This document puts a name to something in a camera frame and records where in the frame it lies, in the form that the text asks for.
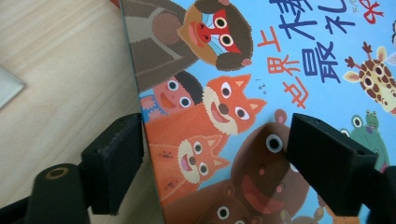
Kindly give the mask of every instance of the cartoon animal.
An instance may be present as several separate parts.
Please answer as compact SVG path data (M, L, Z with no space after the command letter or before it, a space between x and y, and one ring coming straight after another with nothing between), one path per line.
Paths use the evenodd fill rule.
M245 206L233 196L234 192L234 186L232 184L226 184L224 187L224 197L210 204L194 223L261 224L262 219L260 217L251 218Z
M230 164L218 156L221 135L194 136L173 147L149 144L162 205L188 193Z
M176 114L145 124L148 141L155 145L178 145L197 135L221 135L217 147L223 148L231 134L248 130L266 102L249 99L243 93L250 75L222 76L210 80L203 101Z
M309 190L303 176L286 159L290 133L286 112L277 110L275 120L249 135L235 156L231 173L235 197L251 216L272 224L283 223L282 211L295 216Z
M198 0L177 30L191 50L221 71L251 64L251 28L229 0Z
M332 217L332 224L361 224L361 220L359 217L339 217L336 216L335 213L332 211L332 209L327 205L323 199L318 195L318 204L320 207L324 207L329 214L329 216Z
M234 198L247 209L250 217L256 218L254 220L283 223L282 210L293 217L302 207L309 185L286 159L290 132L285 125L286 112L277 110L275 118L276 122L263 124L240 147L233 161L231 179L169 203L163 208L166 221L194 223L208 204L220 199L220 192L227 184L234 186Z
M291 217L286 210L282 210L280 217L285 224L319 224L320 220L324 216L324 211L322 207L317 208L314 217L300 216L291 220Z
M248 213L234 193L235 188L230 180L199 189L163 206L164 220L173 224L263 224L261 217L252 217Z
M140 91L198 59L221 71L251 64L251 28L228 0L197 0L187 11L172 1L121 2Z
M389 165L389 156L387 148L382 140L381 134L378 130L379 120L375 111L370 110L366 112L366 124L363 124L363 119L359 115L352 117L353 130L349 132L347 129L341 129L341 133L352 138L362 146L367 147L378 155L375 169L384 172Z
M143 121L157 119L202 102L201 83L186 71L153 88L154 94L141 97Z
M352 83L359 82L364 91L374 101L382 105L386 112L396 116L396 82L392 73L384 64L387 52L384 47L380 47L376 52L377 59L372 59L370 56L370 53L373 52L371 45L364 42L362 48L367 53L369 60L362 65L358 65L349 56L346 59L347 66L350 68L357 67L360 71L359 73L346 72L344 79Z

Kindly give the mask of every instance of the cartoon giraffe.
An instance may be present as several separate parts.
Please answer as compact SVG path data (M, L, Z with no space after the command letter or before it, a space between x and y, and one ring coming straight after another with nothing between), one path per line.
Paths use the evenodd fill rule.
M386 112L390 112L396 117L396 82L384 64L387 59L387 51L384 47L379 47L376 51L377 59L372 59L370 56L370 53L373 52L371 45L364 42L362 48L367 53L369 60L358 65L350 56L345 59L348 67L357 67L360 71L359 73L348 71L344 74L344 79L352 83L359 82L373 100L381 104Z

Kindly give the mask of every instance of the cartoon monkey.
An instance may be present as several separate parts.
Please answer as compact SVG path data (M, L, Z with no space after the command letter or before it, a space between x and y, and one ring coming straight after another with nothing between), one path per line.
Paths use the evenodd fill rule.
M251 28L230 1L196 1L178 33L198 58L221 71L251 64Z
M140 91L198 59L221 71L251 64L251 28L227 0L198 0L187 12L171 1L122 0Z
M153 88L154 94L140 98L143 121L149 122L198 105L203 87L192 74L181 71Z

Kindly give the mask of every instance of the cartoon frog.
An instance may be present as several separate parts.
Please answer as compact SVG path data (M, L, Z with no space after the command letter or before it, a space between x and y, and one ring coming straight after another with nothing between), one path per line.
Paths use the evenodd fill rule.
M366 112L366 124L363 124L363 119L359 115L354 115L352 117L352 125L354 129L349 132L347 129L341 129L341 133L352 138L356 142L360 143L362 146L367 147L375 154L378 155L378 159L375 164L375 169L381 173L389 165L389 156L387 148L382 140L379 133L378 126L379 120L376 116L376 112Z

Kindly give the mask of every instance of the cartoon eye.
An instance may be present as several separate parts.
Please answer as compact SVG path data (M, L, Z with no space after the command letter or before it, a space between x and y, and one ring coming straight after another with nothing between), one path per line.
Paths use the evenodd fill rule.
M225 47L230 47L233 44L233 38L230 35L221 35L220 43Z
M248 115L248 112L247 112L244 108L239 107L239 106L237 106L237 107L235 108L235 114L236 114L236 116L238 116L240 119L249 119L249 118L250 118L250 116Z
M209 173L209 169L204 162L201 162L201 164L199 164L199 173L201 173L201 175L207 175Z
M364 85L368 88L372 88L373 87L373 81L371 80L370 77L365 77L364 78Z
M215 19L215 24L216 24L216 27L218 27L220 29L224 29L227 26L227 21L222 17L218 17Z
M384 76L384 69L380 66L380 65L378 65L376 68L375 68L375 72L376 72L376 74L379 76L379 77L382 77L382 76Z
M224 82L221 85L221 93L222 93L223 97L226 99L231 96L231 87L230 87L230 84L228 84L228 82Z
M180 98L180 104L185 108L189 107L191 105L191 100L188 97L183 96Z
M168 81L168 89L170 91L176 91L178 89L178 83L175 82L174 80Z
M355 125L355 127L357 127L357 128L361 127L361 119L360 118L358 118L358 117L353 118L352 122L353 122L353 125Z
M273 153L278 153L282 150L282 140L276 134L270 134L266 139L266 145L268 150Z
M199 142L194 143L194 151L195 151L195 154L197 154L197 155L201 154L201 152L202 152L201 143L199 143Z
M299 171L297 170L297 168L296 168L293 164L290 164L290 169L291 169L294 173L299 173Z
M218 217L221 220L226 219L230 215L230 210L226 206L222 206L218 209Z
M346 135L347 137L349 137L349 132L347 130L341 130L341 133L343 133L344 135Z

